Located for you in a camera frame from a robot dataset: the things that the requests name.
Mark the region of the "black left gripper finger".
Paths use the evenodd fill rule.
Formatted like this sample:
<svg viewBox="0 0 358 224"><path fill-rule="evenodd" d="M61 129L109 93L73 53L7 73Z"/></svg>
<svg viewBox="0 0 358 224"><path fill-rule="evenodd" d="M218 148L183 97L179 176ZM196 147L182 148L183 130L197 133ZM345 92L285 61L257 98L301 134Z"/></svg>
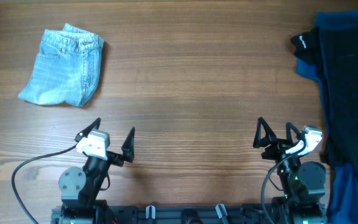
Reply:
<svg viewBox="0 0 358 224"><path fill-rule="evenodd" d="M101 118L97 118L96 120L94 120L89 126L87 126L75 136L75 142L80 142L83 138L87 138L89 133L92 132L92 130L99 129L100 123Z"/></svg>
<svg viewBox="0 0 358 224"><path fill-rule="evenodd" d="M126 162L133 162L134 160L134 136L135 136L135 127L133 127L124 141L121 150L123 160Z"/></svg>

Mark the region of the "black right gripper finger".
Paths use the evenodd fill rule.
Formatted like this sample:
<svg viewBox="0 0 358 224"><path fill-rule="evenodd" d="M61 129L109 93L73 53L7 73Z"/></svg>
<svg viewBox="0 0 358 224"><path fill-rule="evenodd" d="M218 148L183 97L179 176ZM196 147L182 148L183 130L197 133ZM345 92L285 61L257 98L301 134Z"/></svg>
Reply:
<svg viewBox="0 0 358 224"><path fill-rule="evenodd" d="M277 136L272 131L263 117L257 120L257 129L254 137L253 148L267 147L277 143Z"/></svg>
<svg viewBox="0 0 358 224"><path fill-rule="evenodd" d="M288 141L292 142L293 138L292 138L292 133L295 134L295 137L297 140L300 140L300 131L298 130L297 127L295 127L291 122L288 122L286 124L286 138Z"/></svg>

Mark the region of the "black shorts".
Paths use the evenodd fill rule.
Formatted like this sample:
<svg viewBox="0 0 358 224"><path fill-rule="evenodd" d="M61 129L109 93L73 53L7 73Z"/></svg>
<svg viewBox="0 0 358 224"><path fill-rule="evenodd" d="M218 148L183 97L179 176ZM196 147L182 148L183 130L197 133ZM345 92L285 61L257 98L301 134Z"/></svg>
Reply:
<svg viewBox="0 0 358 224"><path fill-rule="evenodd" d="M320 33L329 96L330 165L349 163L358 180L358 27Z"/></svg>

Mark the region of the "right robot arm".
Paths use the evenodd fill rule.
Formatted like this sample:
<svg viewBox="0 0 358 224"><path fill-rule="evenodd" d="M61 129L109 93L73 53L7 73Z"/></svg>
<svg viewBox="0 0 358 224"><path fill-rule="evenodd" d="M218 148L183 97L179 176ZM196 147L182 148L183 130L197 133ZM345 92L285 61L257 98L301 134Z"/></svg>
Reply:
<svg viewBox="0 0 358 224"><path fill-rule="evenodd" d="M320 199L326 194L326 169L319 162L304 162L300 158L311 153L322 141L322 131L314 126L302 130L291 122L285 126L286 138L278 138L266 120L257 120L253 147L264 148L262 159L275 165L265 176L260 190L260 206L267 223L326 223L326 210ZM271 176L277 172L283 192L267 204L265 190Z"/></svg>

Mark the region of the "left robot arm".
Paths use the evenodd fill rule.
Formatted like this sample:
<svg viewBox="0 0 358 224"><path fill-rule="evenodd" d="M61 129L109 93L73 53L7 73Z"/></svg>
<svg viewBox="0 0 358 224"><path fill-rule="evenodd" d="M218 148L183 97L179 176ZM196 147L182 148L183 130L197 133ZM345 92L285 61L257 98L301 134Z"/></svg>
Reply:
<svg viewBox="0 0 358 224"><path fill-rule="evenodd" d="M97 118L76 137L75 149L87 160L82 168L72 167L60 176L58 186L62 192L62 206L52 211L52 223L118 223L118 217L106 200L98 200L102 184L108 179L111 166L122 167L134 160L135 128L124 141L120 154L108 151L109 133L99 130L101 119Z"/></svg>

